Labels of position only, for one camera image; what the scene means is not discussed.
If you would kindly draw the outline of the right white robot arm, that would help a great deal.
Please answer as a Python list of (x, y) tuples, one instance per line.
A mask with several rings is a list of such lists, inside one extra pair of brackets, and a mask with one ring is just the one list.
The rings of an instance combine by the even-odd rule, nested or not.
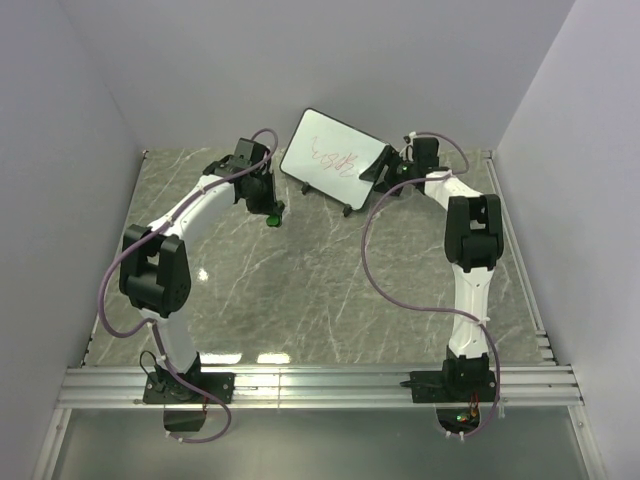
[(453, 327), (442, 368), (409, 375), (414, 402), (491, 401), (499, 382), (495, 344), (487, 332), (488, 297), (504, 252), (502, 205), (495, 194), (482, 194), (458, 172), (439, 161), (442, 136), (412, 132), (404, 148), (392, 154), (377, 191), (384, 197), (415, 187), (446, 212), (444, 252), (454, 277)]

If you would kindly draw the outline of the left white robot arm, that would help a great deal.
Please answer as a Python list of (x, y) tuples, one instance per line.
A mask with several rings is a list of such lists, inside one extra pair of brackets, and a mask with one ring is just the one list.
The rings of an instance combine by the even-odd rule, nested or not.
[(234, 152), (208, 165), (162, 217), (124, 232), (119, 290), (149, 322), (159, 354), (151, 388), (172, 403), (196, 400), (205, 389), (200, 355), (181, 312), (192, 286), (189, 252), (239, 202), (265, 217), (268, 227), (281, 226), (285, 205), (275, 193), (273, 154), (254, 138), (239, 139)]

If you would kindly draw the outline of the green whiteboard eraser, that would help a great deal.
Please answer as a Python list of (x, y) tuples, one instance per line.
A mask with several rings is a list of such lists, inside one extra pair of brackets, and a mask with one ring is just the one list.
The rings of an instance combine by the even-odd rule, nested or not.
[(267, 215), (266, 225), (269, 228), (279, 228), (282, 225), (284, 210), (284, 202), (276, 201), (271, 212)]

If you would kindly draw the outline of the small whiteboard black frame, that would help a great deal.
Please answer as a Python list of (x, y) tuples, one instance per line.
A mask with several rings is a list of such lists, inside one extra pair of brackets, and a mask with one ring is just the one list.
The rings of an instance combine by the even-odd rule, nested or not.
[(344, 214), (361, 210), (375, 183), (361, 181), (389, 143), (313, 108), (300, 117), (280, 163), (281, 171), (344, 206)]

